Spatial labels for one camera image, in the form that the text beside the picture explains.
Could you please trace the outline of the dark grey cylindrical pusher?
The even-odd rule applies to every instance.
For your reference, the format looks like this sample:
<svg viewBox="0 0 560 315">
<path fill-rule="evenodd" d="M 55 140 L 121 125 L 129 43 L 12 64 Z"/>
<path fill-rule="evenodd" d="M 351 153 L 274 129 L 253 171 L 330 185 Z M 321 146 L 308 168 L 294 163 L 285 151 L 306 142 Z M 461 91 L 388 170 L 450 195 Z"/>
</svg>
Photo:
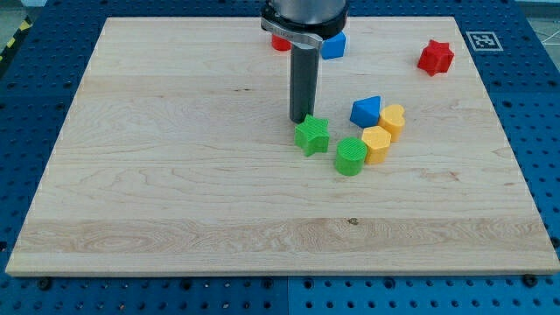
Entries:
<svg viewBox="0 0 560 315">
<path fill-rule="evenodd" d="M 314 112 L 319 70 L 319 50 L 293 43 L 290 50 L 290 106 L 289 117 L 301 123 Z"/>
</svg>

